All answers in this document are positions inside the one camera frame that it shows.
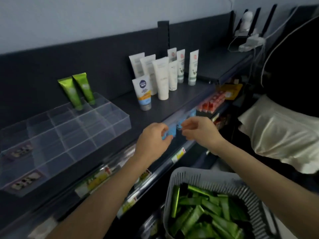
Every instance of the clear plastic organizer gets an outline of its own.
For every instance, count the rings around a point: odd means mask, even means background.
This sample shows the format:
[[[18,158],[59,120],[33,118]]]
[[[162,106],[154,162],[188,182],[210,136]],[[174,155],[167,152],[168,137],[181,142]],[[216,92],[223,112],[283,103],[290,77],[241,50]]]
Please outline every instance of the clear plastic organizer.
[[[130,117],[98,93],[0,131],[0,189],[23,196],[131,128]]]

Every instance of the white tube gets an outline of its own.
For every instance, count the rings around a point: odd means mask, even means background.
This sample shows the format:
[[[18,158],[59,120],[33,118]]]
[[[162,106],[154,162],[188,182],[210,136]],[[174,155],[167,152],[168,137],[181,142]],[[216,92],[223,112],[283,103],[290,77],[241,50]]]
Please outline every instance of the white tube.
[[[133,79],[132,82],[141,110],[148,111],[152,108],[150,76],[145,75],[137,79]]]
[[[196,84],[196,76],[197,76],[197,64],[198,64],[198,49],[190,52],[189,54],[189,70],[188,70],[188,84],[195,85]]]
[[[173,61],[175,61],[177,59],[176,51],[177,51],[177,48],[171,48],[171,49],[167,50],[169,62],[173,62]]]
[[[143,58],[144,56],[145,56],[145,53],[138,53],[138,54],[129,56],[132,67],[133,67],[135,78],[139,78],[144,75],[143,68],[140,61],[140,59]]]
[[[153,61],[157,93],[160,100],[168,99],[168,57]]]
[[[178,63],[177,81],[178,83],[183,83],[184,82],[185,49],[177,51],[176,55],[177,55],[177,63]]]
[[[157,93],[157,85],[156,85],[156,78],[155,78],[155,70],[154,70],[154,65],[152,63],[153,60],[156,60],[156,55],[150,55],[146,56],[144,58],[141,58],[141,64],[143,68],[143,72],[145,75],[150,76],[151,80],[151,95],[156,95]]]
[[[169,90],[177,90],[177,60],[168,64]]]

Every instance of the gray basket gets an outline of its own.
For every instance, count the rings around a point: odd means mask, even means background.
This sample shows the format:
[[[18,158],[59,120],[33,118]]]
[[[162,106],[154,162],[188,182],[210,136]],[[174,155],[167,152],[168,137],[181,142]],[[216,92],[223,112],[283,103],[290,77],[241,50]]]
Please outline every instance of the gray basket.
[[[216,193],[238,196],[245,202],[248,208],[255,239],[273,238],[270,236],[261,200],[245,185],[237,174],[219,171],[212,172],[205,169],[186,167],[175,169],[169,181],[163,218],[166,238],[173,239],[168,232],[168,219],[170,217],[173,187],[174,185],[180,185],[182,183],[187,183]]]

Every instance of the nivea men logo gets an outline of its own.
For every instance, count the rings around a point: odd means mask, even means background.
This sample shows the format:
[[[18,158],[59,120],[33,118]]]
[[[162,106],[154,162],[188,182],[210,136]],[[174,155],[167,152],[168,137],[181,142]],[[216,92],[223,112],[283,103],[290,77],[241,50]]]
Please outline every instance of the nivea men logo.
[[[146,81],[145,80],[141,80],[140,82],[140,87],[143,89],[146,87]]]

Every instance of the hand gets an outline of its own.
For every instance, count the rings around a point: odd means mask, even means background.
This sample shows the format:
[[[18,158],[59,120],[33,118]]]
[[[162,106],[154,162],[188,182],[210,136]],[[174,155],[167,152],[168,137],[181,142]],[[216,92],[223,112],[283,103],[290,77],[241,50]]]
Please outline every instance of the hand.
[[[196,140],[213,154],[226,140],[221,136],[214,123],[207,117],[190,117],[182,124],[182,134],[187,140]]]
[[[164,123],[152,123],[139,136],[134,157],[142,160],[146,168],[161,157],[171,144],[173,135],[169,135],[165,140],[162,140],[162,136],[167,130],[168,126]]]

